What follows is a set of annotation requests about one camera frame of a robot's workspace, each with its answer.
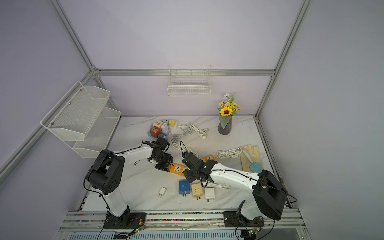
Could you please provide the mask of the sunflower bouquet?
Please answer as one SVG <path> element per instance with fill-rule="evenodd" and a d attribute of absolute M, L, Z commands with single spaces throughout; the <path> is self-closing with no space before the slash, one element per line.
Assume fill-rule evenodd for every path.
<path fill-rule="evenodd" d="M 235 116 L 239 111 L 241 111 L 241 107 L 235 102 L 236 93 L 226 93 L 224 94 L 224 100 L 219 103 L 218 111 L 219 116 Z"/>

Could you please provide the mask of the purple power strip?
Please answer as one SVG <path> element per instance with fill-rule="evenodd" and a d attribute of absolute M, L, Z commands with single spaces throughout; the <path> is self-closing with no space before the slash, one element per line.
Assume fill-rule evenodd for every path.
<path fill-rule="evenodd" d="M 170 133 L 171 133 L 171 130 L 169 129 L 168 125 L 166 124 L 163 124 L 162 127 L 161 127 L 161 130 L 162 130 L 162 134 L 163 136 L 168 136 Z"/>

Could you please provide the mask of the orange power strip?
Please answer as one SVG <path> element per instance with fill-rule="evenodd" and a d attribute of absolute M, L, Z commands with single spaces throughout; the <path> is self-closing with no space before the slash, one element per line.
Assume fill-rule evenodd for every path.
<path fill-rule="evenodd" d="M 174 163 L 170 163 L 170 165 L 168 166 L 168 170 L 170 171 L 170 173 L 180 175 L 180 176 L 183 176 L 184 175 L 183 172 L 187 169 L 188 168 L 185 166 L 174 164 Z"/>
<path fill-rule="evenodd" d="M 213 155 L 209 155 L 209 156 L 202 158 L 202 160 L 205 162 L 208 160 L 216 161 L 216 158 Z"/>

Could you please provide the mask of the blue cube adapter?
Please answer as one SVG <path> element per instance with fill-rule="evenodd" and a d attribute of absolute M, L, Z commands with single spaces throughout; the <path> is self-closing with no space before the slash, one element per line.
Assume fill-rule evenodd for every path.
<path fill-rule="evenodd" d="M 178 190 L 180 195 L 186 197 L 191 192 L 191 185 L 187 180 L 180 180 Z"/>

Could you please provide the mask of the yellow cube adapter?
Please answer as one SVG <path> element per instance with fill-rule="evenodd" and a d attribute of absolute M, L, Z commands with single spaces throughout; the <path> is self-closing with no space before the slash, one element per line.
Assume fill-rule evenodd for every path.
<path fill-rule="evenodd" d="M 175 126 L 176 126 L 176 121 L 174 121 L 174 120 L 170 120 L 170 121 L 169 121 L 169 126 L 170 126 L 170 127 L 175 127 Z"/>

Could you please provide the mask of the upper white mesh shelf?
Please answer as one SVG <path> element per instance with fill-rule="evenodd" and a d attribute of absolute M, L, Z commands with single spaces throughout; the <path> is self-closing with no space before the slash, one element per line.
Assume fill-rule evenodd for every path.
<path fill-rule="evenodd" d="M 63 142 L 82 142 L 110 99 L 110 91 L 75 83 L 41 120 Z"/>

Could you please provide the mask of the beige cube adapter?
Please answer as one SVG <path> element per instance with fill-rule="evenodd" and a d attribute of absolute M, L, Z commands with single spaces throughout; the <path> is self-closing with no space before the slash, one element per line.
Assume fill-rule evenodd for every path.
<path fill-rule="evenodd" d="M 192 195 L 195 199 L 200 200 L 203 196 L 203 187 L 201 184 L 191 185 Z"/>

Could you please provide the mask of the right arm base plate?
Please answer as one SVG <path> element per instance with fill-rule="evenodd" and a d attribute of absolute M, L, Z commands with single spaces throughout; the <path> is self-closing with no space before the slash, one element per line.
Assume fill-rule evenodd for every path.
<path fill-rule="evenodd" d="M 235 227 L 264 227 L 264 219 L 262 216 L 256 217 L 253 220 L 247 219 L 241 214 L 241 209 L 246 201 L 243 200 L 236 211 L 224 211 L 224 224 L 226 228 Z"/>

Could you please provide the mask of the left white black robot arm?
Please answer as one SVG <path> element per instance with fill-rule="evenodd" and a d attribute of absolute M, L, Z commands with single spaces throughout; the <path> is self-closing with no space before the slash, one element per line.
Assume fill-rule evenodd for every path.
<path fill-rule="evenodd" d="M 139 162 L 143 159 L 155 164 L 155 169 L 168 171 L 173 157 L 167 151 L 170 143 L 165 138 L 156 141 L 143 141 L 138 147 L 113 152 L 102 150 L 85 176 L 84 182 L 90 183 L 87 191 L 98 194 L 107 206 L 108 213 L 121 217 L 129 212 L 119 189 L 128 160 Z"/>

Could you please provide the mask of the white mesh shelf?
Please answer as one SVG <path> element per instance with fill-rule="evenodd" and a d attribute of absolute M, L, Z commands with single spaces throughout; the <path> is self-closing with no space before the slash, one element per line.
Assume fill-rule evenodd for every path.
<path fill-rule="evenodd" d="M 96 158 L 105 150 L 121 118 L 121 112 L 104 108 L 83 142 L 76 142 L 73 150 L 83 159 Z"/>
<path fill-rule="evenodd" d="M 75 83 L 41 120 L 63 142 L 82 142 L 110 99 L 110 91 Z"/>

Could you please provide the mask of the small white plug charger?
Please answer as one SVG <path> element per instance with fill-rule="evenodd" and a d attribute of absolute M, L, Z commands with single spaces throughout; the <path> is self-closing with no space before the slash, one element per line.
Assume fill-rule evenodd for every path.
<path fill-rule="evenodd" d="M 159 190 L 159 197 L 160 198 L 165 194 L 166 190 L 167 189 L 165 187 L 161 187 L 161 189 Z"/>

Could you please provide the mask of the teal garden trowel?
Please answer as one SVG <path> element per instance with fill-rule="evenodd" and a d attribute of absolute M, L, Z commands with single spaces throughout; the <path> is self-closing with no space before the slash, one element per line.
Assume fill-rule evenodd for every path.
<path fill-rule="evenodd" d="M 246 149 L 243 149 L 242 150 L 242 153 L 244 155 L 244 157 L 242 158 L 241 157 L 241 161 L 242 161 L 242 168 L 244 171 L 252 171 L 254 173 L 261 173 L 262 170 L 263 170 L 263 166 L 262 164 L 258 163 L 258 162 L 254 162 L 253 159 L 251 158 L 251 155 L 248 153 L 248 151 Z M 245 163 L 245 159 L 247 159 L 250 163 L 250 165 L 248 166 L 248 164 Z"/>

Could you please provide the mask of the lower white mesh shelf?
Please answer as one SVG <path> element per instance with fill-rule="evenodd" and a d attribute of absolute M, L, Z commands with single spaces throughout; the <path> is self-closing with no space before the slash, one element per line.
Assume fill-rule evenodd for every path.
<path fill-rule="evenodd" d="M 73 150 L 83 159 L 96 158 L 105 150 L 121 118 L 121 112 L 104 108 L 83 142 L 76 142 Z"/>

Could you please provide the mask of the aluminium front rail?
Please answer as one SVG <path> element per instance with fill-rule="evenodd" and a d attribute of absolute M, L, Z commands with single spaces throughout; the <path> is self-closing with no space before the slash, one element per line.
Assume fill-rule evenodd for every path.
<path fill-rule="evenodd" d="M 224 228 L 225 223 L 235 223 L 236 214 L 229 214 L 229 210 L 190 210 L 190 211 L 148 211 L 144 226 L 146 230 L 216 230 Z M 79 211 L 68 212 L 59 232 L 90 232 L 100 230 L 106 220 L 106 212 Z M 272 225 L 277 229 L 305 229 L 306 225 L 298 209 L 284 209 L 282 219 L 274 221 L 266 216 L 257 221 L 264 222 L 264 228 Z"/>

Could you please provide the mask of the dark purple ribbed vase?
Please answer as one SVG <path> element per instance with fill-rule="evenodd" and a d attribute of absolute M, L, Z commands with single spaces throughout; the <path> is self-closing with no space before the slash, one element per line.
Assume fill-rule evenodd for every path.
<path fill-rule="evenodd" d="M 221 135 L 228 135 L 232 130 L 232 116 L 219 116 L 220 123 L 218 125 L 218 132 Z"/>

